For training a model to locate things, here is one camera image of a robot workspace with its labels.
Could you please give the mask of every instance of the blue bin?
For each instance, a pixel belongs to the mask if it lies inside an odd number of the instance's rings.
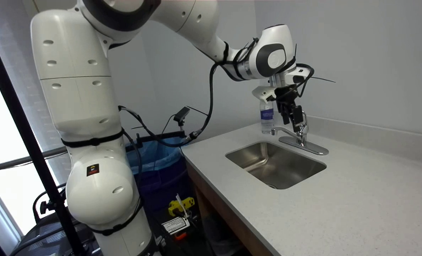
[[[193,187],[185,173],[185,163],[180,148],[170,148],[156,141],[141,143],[141,173],[136,152],[127,150],[127,162],[134,175],[144,212],[149,217],[163,222],[168,202],[178,193],[180,197],[193,196]]]

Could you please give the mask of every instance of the gray countertop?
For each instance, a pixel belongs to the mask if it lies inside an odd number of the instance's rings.
[[[422,160],[323,135],[308,139],[329,155],[289,149],[326,169],[282,190],[224,156],[258,141],[285,148],[278,136],[261,135],[258,123],[187,145],[183,153],[274,254],[422,256]]]

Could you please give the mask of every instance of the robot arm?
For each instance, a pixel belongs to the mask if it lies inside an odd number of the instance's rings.
[[[93,229],[103,254],[147,254],[151,233],[124,158],[106,51],[156,20],[218,62],[235,81],[308,79],[285,25],[232,50],[218,38],[215,0],[77,0],[31,21],[33,62],[50,119],[66,145],[70,214]]]

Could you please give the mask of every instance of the plastic bottle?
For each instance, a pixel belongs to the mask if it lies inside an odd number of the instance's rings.
[[[261,101],[259,104],[261,132],[271,133],[274,128],[274,108],[272,101]]]

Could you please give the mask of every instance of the sink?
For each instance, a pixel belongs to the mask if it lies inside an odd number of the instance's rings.
[[[274,189],[286,189],[325,169],[320,162],[268,142],[241,148],[225,158]]]

